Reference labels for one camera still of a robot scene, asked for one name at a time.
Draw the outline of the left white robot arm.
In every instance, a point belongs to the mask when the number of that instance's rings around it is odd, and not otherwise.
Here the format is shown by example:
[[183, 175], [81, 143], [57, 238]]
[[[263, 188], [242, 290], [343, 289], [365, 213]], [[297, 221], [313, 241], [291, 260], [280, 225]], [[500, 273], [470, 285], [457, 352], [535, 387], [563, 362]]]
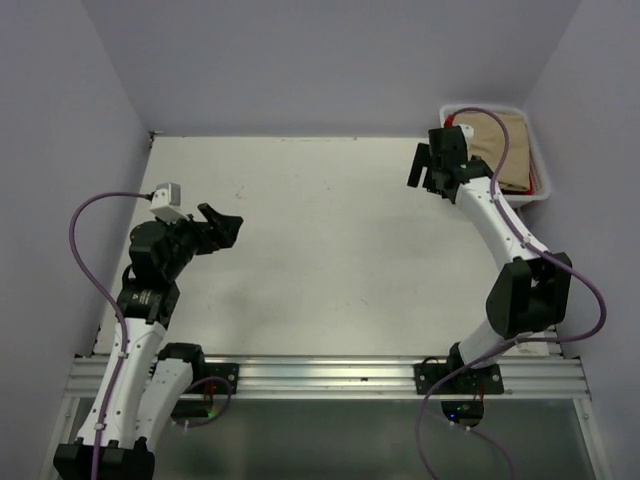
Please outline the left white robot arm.
[[175, 409], [186, 393], [211, 400], [235, 393], [233, 373], [211, 375], [201, 346], [166, 343], [179, 299], [177, 278], [200, 255], [231, 248], [244, 221], [210, 205], [196, 221], [176, 209], [154, 209], [154, 220], [130, 233], [130, 262], [113, 299], [116, 328], [92, 408], [76, 438], [58, 445], [53, 466], [63, 479], [150, 479], [164, 425], [205, 426], [211, 413]]

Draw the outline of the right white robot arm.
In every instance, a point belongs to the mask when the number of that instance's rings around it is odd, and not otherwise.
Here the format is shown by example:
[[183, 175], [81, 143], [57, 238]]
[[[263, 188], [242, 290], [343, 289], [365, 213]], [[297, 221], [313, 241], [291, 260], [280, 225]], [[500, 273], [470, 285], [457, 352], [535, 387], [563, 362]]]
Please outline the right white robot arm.
[[489, 353], [564, 321], [571, 275], [565, 253], [550, 260], [547, 247], [526, 229], [498, 187], [487, 163], [468, 152], [469, 126], [449, 126], [428, 132], [414, 155], [407, 185], [422, 187], [450, 201], [472, 222], [492, 254], [498, 276], [485, 301], [485, 317], [473, 333], [454, 344], [443, 370], [447, 384], [468, 392], [481, 380], [481, 370], [493, 365]]

